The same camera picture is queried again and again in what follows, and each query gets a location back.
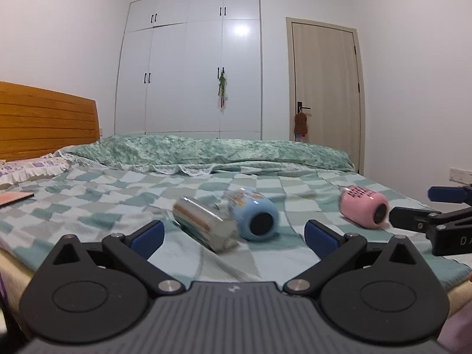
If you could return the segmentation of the stainless steel cup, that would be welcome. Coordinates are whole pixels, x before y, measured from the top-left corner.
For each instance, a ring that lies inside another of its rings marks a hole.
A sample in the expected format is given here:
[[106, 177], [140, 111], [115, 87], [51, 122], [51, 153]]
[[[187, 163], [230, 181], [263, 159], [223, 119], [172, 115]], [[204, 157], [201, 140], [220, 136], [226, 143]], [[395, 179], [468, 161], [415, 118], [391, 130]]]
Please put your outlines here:
[[185, 233], [214, 253], [225, 253], [238, 246], [235, 219], [193, 197], [176, 200], [173, 218]]

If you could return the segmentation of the pink text cup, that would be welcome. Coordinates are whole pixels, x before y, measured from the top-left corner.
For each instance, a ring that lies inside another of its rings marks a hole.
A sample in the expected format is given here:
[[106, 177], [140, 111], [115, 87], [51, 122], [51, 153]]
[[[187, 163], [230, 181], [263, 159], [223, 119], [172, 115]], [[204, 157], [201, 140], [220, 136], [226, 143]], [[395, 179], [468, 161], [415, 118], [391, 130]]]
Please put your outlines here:
[[389, 213], [388, 199], [380, 193], [360, 186], [348, 186], [341, 191], [339, 212], [364, 229], [380, 229]]

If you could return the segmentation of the blue cartoon cup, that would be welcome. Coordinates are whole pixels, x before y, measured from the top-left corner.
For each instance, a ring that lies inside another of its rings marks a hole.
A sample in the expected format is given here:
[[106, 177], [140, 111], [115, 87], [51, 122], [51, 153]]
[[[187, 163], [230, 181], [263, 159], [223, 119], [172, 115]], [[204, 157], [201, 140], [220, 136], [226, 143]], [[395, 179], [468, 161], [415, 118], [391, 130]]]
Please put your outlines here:
[[231, 192], [228, 205], [242, 239], [264, 241], [278, 233], [279, 214], [275, 204], [255, 189], [240, 188]]

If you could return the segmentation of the green floral duvet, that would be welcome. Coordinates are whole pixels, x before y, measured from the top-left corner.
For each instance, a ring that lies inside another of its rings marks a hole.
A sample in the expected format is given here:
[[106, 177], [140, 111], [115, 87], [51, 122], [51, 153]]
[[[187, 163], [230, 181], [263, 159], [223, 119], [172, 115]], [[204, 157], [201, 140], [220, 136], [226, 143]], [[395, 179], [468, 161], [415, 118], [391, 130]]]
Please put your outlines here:
[[55, 155], [75, 165], [167, 175], [200, 176], [242, 169], [355, 170], [347, 152], [320, 145], [155, 134], [105, 137], [91, 144], [63, 147]]

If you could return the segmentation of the pink book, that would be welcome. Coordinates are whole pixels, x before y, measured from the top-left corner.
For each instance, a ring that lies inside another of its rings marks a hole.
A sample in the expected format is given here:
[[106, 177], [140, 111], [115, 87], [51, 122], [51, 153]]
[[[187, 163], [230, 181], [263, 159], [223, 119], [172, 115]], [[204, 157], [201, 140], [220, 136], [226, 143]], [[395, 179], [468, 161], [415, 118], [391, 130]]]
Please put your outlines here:
[[34, 193], [8, 192], [0, 194], [0, 207], [13, 205], [14, 203], [30, 199]]

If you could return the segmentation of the purple floral pillow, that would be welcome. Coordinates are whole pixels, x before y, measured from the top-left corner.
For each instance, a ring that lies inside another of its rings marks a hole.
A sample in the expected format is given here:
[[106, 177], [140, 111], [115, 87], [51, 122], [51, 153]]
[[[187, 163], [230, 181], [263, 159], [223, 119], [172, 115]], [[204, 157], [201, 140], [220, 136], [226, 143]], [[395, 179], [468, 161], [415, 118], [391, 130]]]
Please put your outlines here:
[[54, 157], [52, 154], [18, 161], [1, 160], [1, 189], [7, 189], [27, 181], [56, 177], [65, 173], [69, 168], [70, 163], [66, 159]]

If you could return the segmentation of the wooden headboard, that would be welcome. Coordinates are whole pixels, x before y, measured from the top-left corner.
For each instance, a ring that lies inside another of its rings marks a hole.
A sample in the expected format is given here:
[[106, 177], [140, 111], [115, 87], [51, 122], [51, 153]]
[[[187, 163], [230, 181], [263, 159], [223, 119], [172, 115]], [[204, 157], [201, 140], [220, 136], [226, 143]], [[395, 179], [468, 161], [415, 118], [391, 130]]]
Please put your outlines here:
[[1, 83], [1, 159], [38, 158], [100, 138], [96, 102], [78, 96]]

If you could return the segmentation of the beige wooden door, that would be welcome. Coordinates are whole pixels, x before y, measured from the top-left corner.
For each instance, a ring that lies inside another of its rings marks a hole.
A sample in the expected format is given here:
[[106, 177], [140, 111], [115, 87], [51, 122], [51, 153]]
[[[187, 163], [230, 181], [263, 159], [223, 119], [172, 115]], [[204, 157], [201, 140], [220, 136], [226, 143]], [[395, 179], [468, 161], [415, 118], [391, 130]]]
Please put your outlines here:
[[[286, 19], [292, 141], [348, 152], [359, 173], [365, 161], [365, 94], [357, 29]], [[311, 110], [307, 136], [294, 136], [297, 102]]]

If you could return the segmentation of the green hanging ornament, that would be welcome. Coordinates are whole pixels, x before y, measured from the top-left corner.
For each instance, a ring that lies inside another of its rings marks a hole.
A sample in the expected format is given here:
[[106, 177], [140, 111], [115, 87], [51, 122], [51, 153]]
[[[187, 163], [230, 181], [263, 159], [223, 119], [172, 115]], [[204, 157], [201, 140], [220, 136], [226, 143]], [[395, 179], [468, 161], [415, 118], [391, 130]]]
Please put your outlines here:
[[226, 73], [224, 70], [222, 70], [218, 79], [218, 99], [219, 107], [221, 109], [224, 109], [226, 104], [226, 84]]

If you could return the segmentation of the white wardrobe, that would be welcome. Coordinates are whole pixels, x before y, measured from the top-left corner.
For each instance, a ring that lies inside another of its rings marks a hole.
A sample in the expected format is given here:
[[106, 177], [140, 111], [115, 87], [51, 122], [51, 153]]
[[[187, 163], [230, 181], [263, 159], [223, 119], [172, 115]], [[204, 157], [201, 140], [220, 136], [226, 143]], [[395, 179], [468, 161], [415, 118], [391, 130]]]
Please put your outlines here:
[[[218, 79], [226, 73], [226, 104]], [[130, 4], [115, 99], [117, 134], [262, 136], [260, 0]]]

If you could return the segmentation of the wall socket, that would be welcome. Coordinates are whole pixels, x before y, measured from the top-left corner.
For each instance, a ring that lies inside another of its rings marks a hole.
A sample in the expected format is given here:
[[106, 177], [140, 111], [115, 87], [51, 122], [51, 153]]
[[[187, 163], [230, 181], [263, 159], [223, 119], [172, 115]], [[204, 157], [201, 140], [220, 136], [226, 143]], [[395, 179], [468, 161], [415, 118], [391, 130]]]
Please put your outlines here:
[[472, 184], [472, 171], [458, 168], [450, 168], [449, 181], [463, 185]]

